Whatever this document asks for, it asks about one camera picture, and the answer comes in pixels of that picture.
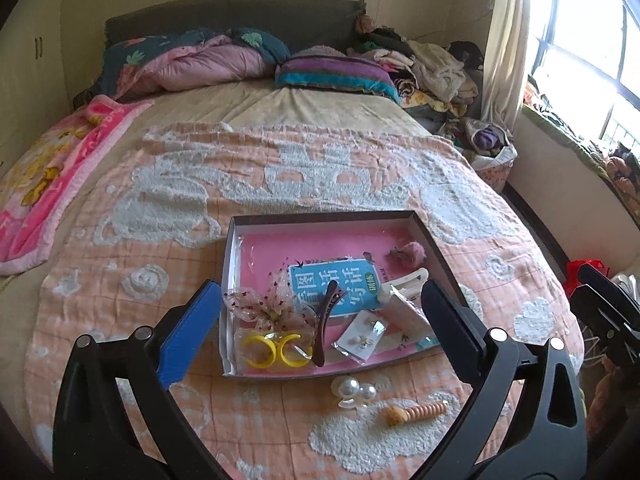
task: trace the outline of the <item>blue gripper pad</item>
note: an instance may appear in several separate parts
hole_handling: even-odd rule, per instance
[[[164,389],[182,380],[218,319],[222,306],[220,286],[216,282],[206,283],[187,305],[186,313],[160,347],[156,374]]]

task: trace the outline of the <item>blue label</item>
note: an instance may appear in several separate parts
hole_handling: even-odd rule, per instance
[[[347,295],[331,312],[332,316],[349,316],[361,310],[380,308],[376,297],[380,281],[376,269],[367,260],[339,260],[320,264],[290,266],[293,292],[302,301],[318,307],[331,280],[338,282]]]

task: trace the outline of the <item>silver bolt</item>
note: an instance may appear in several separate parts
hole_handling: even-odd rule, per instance
[[[78,339],[76,339],[76,346],[78,348],[84,348],[85,346],[89,346],[91,342],[91,336],[87,334],[82,334]]]
[[[489,335],[494,341],[507,341],[507,333],[501,328],[492,328]]]
[[[133,335],[136,337],[136,339],[144,341],[145,339],[149,339],[151,337],[152,332],[153,331],[151,330],[150,326],[140,326],[136,329]]]
[[[551,341],[549,341],[549,344],[556,350],[562,350],[564,348],[564,343],[559,337],[552,337]]]

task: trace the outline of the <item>white curtain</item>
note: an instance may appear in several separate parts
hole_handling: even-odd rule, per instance
[[[484,56],[482,119],[513,133],[522,107],[529,0],[495,0]]]

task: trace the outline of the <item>headboard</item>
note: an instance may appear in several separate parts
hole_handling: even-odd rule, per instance
[[[356,38],[356,16],[365,10],[364,0],[177,0],[108,19],[106,46],[198,27],[221,32],[245,26],[280,38],[292,53],[316,44],[344,51]]]

